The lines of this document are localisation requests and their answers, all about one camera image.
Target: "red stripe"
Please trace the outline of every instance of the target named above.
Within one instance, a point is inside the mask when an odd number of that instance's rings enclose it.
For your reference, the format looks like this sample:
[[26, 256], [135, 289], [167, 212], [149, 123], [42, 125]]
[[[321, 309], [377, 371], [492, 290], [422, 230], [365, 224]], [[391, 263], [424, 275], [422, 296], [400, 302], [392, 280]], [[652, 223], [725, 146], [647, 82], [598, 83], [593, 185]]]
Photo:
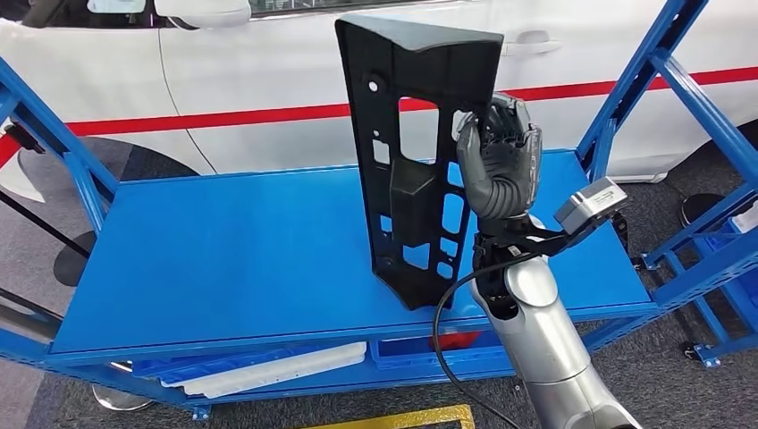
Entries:
[[16, 139], [7, 134], [0, 136], [0, 167], [5, 165], [19, 149], [21, 146], [16, 143]]
[[[742, 82], [758, 80], [758, 67], [742, 69], [703, 71], [692, 74], [700, 85]], [[609, 94], [616, 82], [575, 83], [540, 88], [505, 89], [510, 95], [526, 101], [553, 100], [572, 97], [603, 96]], [[658, 77], [648, 89], [665, 89], [669, 86]], [[415, 112], [435, 109], [434, 104], [412, 98], [400, 101], [402, 112]], [[184, 116], [165, 116], [157, 118], [114, 119], [108, 121], [69, 122], [67, 125], [78, 136], [121, 134], [127, 132], [148, 132], [165, 130], [184, 130], [211, 127], [228, 127], [234, 125], [251, 125], [256, 123], [304, 121], [309, 119], [341, 118], [350, 116], [350, 107], [342, 105], [310, 105], [304, 107], [285, 107], [282, 109], [251, 110], [245, 112], [228, 112], [219, 114], [189, 114]], [[4, 165], [18, 151], [18, 144], [5, 136], [0, 139], [0, 165]]]

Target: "red object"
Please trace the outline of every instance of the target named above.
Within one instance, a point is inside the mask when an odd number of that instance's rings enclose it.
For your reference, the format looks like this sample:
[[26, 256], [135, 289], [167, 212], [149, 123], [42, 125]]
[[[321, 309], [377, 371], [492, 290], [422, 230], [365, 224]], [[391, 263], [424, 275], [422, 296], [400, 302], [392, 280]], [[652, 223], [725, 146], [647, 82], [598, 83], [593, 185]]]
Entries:
[[5, 165], [9, 159], [21, 149], [16, 139], [5, 134], [0, 136], [0, 167]]
[[[468, 349], [471, 344], [474, 344], [481, 332], [466, 332], [466, 333], [446, 333], [440, 335], [440, 349], [441, 350], [456, 350], [456, 349]], [[434, 348], [432, 339], [429, 339], [429, 345]]]

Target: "blue shelf surface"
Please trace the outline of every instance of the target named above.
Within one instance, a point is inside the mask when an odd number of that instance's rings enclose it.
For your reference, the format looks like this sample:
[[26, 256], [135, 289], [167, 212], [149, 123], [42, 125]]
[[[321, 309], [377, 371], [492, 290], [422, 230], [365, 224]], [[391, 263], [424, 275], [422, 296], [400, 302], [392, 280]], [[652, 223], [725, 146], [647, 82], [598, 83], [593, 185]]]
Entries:
[[[559, 229], [552, 214], [586, 184], [573, 151], [545, 152], [532, 213]], [[460, 275], [475, 231], [472, 216]], [[656, 308], [609, 225], [550, 265], [576, 320]], [[355, 166], [125, 182], [48, 360], [428, 335], [432, 313], [374, 277]], [[487, 325], [467, 288], [442, 319], [446, 332]]]

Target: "white car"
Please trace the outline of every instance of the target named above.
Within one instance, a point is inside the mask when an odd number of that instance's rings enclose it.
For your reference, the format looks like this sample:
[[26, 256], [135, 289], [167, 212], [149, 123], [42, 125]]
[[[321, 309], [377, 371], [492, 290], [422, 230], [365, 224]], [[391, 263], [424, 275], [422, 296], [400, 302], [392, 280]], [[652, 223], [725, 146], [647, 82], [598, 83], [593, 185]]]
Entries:
[[[356, 163], [333, 29], [345, 12], [504, 34], [496, 89], [528, 101], [547, 148], [575, 147], [665, 3], [241, 0], [248, 15], [226, 20], [233, 13], [219, 8], [239, 0], [153, 1], [178, 26], [215, 28], [0, 21], [0, 56], [77, 134], [147, 147], [200, 174]], [[737, 125], [758, 119], [756, 22], [755, 0], [710, 2], [676, 51]], [[653, 85], [615, 138], [609, 174], [618, 180], [662, 180], [709, 139]], [[400, 116], [407, 155], [433, 157], [436, 111], [410, 107]], [[8, 139], [3, 152], [0, 184], [41, 200]]]

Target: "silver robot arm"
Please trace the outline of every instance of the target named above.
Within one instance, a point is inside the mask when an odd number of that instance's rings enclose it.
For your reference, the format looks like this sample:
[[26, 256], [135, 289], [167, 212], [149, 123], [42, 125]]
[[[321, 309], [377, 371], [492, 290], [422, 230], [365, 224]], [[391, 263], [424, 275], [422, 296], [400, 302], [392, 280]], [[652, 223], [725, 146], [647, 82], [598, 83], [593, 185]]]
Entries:
[[507, 269], [505, 288], [518, 312], [506, 319], [482, 307], [526, 385], [543, 429], [641, 428], [594, 370], [590, 356], [558, 295], [546, 257]]
[[541, 153], [542, 133], [521, 100], [495, 95], [487, 118], [461, 121], [458, 160], [467, 202], [478, 218], [475, 270], [523, 252], [545, 255], [477, 277], [471, 294], [526, 384], [543, 429], [641, 428], [594, 370], [547, 264], [547, 256], [577, 244], [627, 196], [602, 178], [556, 213], [563, 231], [547, 231], [528, 214]]

